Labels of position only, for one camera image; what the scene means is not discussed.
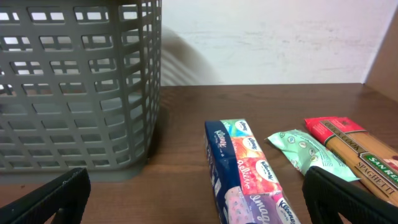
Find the San Remo spaghetti packet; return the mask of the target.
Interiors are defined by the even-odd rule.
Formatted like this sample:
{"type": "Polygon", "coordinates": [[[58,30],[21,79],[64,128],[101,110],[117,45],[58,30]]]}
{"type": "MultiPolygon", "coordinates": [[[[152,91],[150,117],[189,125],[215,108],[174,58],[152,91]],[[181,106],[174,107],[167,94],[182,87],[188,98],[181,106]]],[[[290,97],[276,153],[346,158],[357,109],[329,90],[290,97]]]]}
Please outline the San Remo spaghetti packet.
{"type": "Polygon", "coordinates": [[[307,118],[305,125],[369,191],[397,206],[397,151],[347,117],[307,118]]]}

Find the mint green snack packet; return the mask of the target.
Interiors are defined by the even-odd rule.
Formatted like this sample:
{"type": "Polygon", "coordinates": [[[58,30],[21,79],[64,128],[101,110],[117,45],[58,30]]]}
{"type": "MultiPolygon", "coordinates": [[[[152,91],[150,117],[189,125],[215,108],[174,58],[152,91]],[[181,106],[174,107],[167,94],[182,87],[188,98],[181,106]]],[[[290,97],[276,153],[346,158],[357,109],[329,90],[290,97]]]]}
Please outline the mint green snack packet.
{"type": "Polygon", "coordinates": [[[308,133],[293,129],[274,133],[267,139],[303,175],[312,166],[317,166],[347,182],[359,180],[341,159],[308,133]]]}

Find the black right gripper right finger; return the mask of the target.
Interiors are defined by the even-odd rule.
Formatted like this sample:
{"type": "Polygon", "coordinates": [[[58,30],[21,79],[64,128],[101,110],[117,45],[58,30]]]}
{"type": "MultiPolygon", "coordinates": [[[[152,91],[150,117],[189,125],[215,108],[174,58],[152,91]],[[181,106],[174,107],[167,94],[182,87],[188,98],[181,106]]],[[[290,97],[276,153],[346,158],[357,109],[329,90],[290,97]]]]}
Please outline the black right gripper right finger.
{"type": "Polygon", "coordinates": [[[306,172],[302,192],[313,223],[341,223],[345,217],[351,223],[397,224],[397,207],[320,167],[306,172]]]}

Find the Kleenex tissue multipack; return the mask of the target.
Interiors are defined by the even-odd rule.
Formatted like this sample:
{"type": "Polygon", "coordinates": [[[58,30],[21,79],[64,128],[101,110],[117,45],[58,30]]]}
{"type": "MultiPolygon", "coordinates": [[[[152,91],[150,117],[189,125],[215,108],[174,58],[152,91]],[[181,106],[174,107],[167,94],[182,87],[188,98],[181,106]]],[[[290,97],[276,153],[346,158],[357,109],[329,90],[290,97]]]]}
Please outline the Kleenex tissue multipack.
{"type": "Polygon", "coordinates": [[[205,148],[221,223],[300,223],[245,119],[205,122],[205,148]]]}

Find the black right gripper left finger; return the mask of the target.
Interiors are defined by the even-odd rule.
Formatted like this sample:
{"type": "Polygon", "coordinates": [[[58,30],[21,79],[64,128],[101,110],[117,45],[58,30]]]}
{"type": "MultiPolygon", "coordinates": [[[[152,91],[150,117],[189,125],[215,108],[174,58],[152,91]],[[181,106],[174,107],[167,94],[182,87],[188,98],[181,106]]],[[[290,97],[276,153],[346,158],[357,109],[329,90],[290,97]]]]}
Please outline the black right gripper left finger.
{"type": "Polygon", "coordinates": [[[1,207],[1,223],[81,222],[91,184],[85,168],[74,168],[1,207]]]}

